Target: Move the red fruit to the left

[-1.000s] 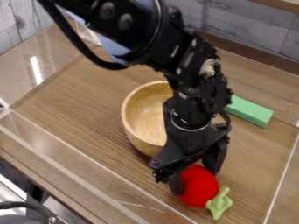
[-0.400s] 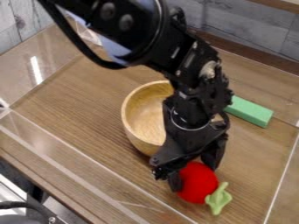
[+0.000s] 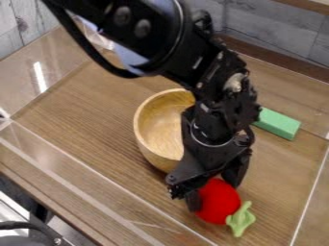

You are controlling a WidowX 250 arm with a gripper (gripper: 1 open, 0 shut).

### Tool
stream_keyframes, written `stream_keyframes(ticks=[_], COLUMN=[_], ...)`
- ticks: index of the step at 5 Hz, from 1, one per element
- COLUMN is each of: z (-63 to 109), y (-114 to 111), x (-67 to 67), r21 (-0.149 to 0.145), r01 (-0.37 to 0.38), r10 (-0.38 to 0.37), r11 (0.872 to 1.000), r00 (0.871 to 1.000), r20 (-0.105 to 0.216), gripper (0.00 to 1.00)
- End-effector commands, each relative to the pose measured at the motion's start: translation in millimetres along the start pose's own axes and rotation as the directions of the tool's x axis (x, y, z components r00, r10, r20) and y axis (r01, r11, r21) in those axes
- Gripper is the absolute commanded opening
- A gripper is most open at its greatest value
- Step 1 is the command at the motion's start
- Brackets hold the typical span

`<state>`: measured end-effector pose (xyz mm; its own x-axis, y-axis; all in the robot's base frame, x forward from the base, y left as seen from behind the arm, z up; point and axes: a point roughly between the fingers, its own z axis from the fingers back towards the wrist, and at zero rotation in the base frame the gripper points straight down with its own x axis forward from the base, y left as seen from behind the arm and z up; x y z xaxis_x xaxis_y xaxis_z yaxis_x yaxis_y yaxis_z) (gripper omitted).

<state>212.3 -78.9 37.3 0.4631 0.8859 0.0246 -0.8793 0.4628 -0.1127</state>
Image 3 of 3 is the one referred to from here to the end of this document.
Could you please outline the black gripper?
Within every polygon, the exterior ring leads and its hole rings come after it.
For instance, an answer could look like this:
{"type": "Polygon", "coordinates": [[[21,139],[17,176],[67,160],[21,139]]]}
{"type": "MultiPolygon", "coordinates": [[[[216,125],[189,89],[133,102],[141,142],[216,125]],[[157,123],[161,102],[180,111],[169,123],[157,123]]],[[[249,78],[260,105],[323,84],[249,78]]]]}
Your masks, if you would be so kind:
{"type": "Polygon", "coordinates": [[[190,111],[181,116],[181,136],[184,154],[177,167],[166,176],[173,199],[185,199],[192,212],[202,208],[200,189],[210,178],[221,175],[224,181],[237,188],[247,176],[251,146],[255,133],[251,126],[244,128],[243,135],[235,134],[224,143],[210,143],[197,136],[200,126],[190,111]]]}

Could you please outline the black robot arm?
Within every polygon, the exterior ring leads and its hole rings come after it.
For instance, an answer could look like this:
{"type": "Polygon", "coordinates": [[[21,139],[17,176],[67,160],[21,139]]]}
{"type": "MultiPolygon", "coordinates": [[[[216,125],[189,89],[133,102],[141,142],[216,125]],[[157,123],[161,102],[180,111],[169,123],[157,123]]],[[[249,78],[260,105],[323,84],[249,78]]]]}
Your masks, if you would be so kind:
{"type": "Polygon", "coordinates": [[[261,105],[248,64],[214,37],[208,11],[184,0],[42,0],[90,58],[126,79],[161,75],[193,94],[181,113],[184,154],[166,176],[174,198],[205,206],[201,188],[245,178],[261,105]]]}

